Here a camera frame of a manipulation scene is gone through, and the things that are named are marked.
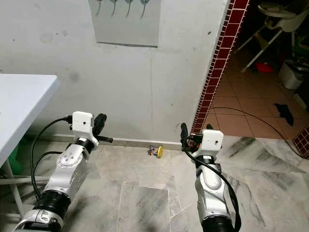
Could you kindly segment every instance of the white high chair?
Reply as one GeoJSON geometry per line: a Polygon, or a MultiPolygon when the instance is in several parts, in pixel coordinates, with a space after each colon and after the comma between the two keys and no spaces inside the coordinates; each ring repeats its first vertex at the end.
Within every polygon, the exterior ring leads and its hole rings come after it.
{"type": "Polygon", "coordinates": [[[294,55],[295,31],[309,13],[309,0],[294,0],[286,7],[277,3],[262,2],[262,4],[258,6],[258,9],[267,16],[264,25],[235,51],[235,53],[238,52],[253,38],[256,38],[261,46],[261,51],[246,65],[246,67],[241,69],[243,73],[283,31],[292,33],[292,55],[294,55]],[[260,31],[265,27],[270,30],[279,29],[270,41],[266,41],[260,35],[260,31]]]}

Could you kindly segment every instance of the power cord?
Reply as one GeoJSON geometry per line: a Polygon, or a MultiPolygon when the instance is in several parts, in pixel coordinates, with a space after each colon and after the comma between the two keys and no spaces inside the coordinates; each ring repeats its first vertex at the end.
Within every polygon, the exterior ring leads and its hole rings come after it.
{"type": "Polygon", "coordinates": [[[41,197],[41,193],[40,193],[40,191],[39,191],[39,189],[38,189],[38,187],[37,187],[37,183],[36,183],[36,181],[35,181],[35,170],[37,169],[39,162],[40,162],[45,156],[47,156],[47,155],[49,155],[49,154],[61,154],[61,153],[62,153],[62,151],[48,151],[48,152],[45,152],[45,153],[43,153],[43,154],[39,157],[38,161],[35,163],[34,168],[33,168],[32,172],[31,172],[31,182],[32,182],[34,194],[35,194],[35,197],[36,197],[37,200],[41,197]]]}
{"type": "Polygon", "coordinates": [[[233,187],[231,186],[231,184],[228,182],[228,180],[220,173],[218,172],[216,169],[214,169],[213,167],[211,167],[210,165],[198,160],[197,158],[193,157],[189,151],[187,150],[188,149],[188,143],[187,143],[187,139],[189,138],[186,137],[184,140],[183,140],[183,148],[184,148],[184,152],[186,153],[186,155],[192,159],[194,162],[197,162],[197,163],[200,163],[201,165],[209,168],[210,170],[212,170],[214,173],[216,173],[227,185],[228,187],[228,193],[230,195],[230,199],[231,199],[231,202],[232,202],[232,205],[235,209],[235,226],[234,226],[234,230],[233,232],[238,232],[241,228],[241,219],[240,219],[240,215],[239,215],[239,206],[238,206],[238,201],[237,201],[237,196],[233,190],[233,187]]]}
{"type": "MultiPolygon", "coordinates": [[[[72,119],[73,119],[73,118],[72,118],[72,115],[65,116],[65,117],[62,117],[62,118],[58,118],[58,119],[52,121],[51,123],[49,123],[47,126],[45,126],[45,127],[41,130],[41,132],[34,138],[33,143],[32,143],[32,147],[31,147],[31,157],[30,157],[30,172],[31,172],[31,174],[33,173],[33,166],[34,166],[34,164],[33,164],[34,146],[35,146],[35,144],[36,144],[38,138],[41,136],[41,134],[43,134],[44,131],[46,131],[46,130],[47,130],[50,126],[52,126],[53,124],[55,124],[55,123],[57,123],[57,122],[60,122],[60,121],[66,121],[66,122],[68,122],[68,123],[72,123],[72,119]]],[[[35,191],[35,197],[36,197],[36,199],[38,200],[38,199],[39,199],[39,195],[36,193],[36,189],[38,189],[38,188],[36,187],[36,183],[35,183],[35,181],[33,180],[32,175],[31,175],[31,182],[32,182],[32,185],[33,185],[33,189],[34,189],[34,191],[35,191]]]]}
{"type": "Polygon", "coordinates": [[[247,114],[247,115],[250,115],[258,120],[260,120],[261,122],[264,122],[266,125],[268,125],[269,127],[271,127],[275,132],[278,133],[278,135],[280,135],[280,137],[285,141],[285,143],[290,147],[290,149],[299,156],[299,153],[297,151],[295,151],[293,149],[293,147],[291,146],[291,144],[289,143],[289,141],[286,140],[286,138],[276,129],[274,128],[273,126],[271,126],[269,123],[265,122],[264,120],[260,119],[259,117],[255,116],[255,115],[252,115],[250,113],[247,113],[245,111],[242,111],[242,110],[239,110],[239,109],[235,109],[235,108],[231,108],[231,107],[211,107],[211,109],[230,109],[230,110],[235,110],[235,111],[239,111],[239,112],[242,112],[244,114],[247,114]]]}

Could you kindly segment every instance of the white bin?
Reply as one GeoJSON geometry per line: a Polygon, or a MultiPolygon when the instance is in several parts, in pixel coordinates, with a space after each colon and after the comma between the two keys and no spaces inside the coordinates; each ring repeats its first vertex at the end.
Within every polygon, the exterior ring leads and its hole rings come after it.
{"type": "Polygon", "coordinates": [[[288,89],[297,89],[303,82],[303,75],[299,74],[296,69],[292,69],[292,65],[288,60],[284,61],[278,74],[284,87],[288,89]]]}

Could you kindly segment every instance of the black cloth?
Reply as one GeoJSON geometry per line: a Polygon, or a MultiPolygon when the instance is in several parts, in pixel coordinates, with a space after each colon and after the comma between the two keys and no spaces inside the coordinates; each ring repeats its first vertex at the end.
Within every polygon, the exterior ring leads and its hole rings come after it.
{"type": "Polygon", "coordinates": [[[280,117],[283,117],[286,119],[286,122],[289,125],[293,125],[294,124],[294,118],[293,115],[291,114],[288,105],[286,104],[278,104],[278,103],[274,103],[274,105],[277,107],[279,113],[280,113],[280,117]]]}

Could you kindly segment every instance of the wall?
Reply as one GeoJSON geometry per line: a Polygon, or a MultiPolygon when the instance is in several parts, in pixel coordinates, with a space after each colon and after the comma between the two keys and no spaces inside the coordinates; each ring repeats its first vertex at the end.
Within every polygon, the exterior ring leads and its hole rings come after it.
{"type": "Polygon", "coordinates": [[[2,0],[0,70],[61,81],[29,132],[80,110],[106,113],[105,135],[176,142],[180,124],[193,122],[226,7],[162,0],[155,49],[96,43],[87,0],[2,0]]]}

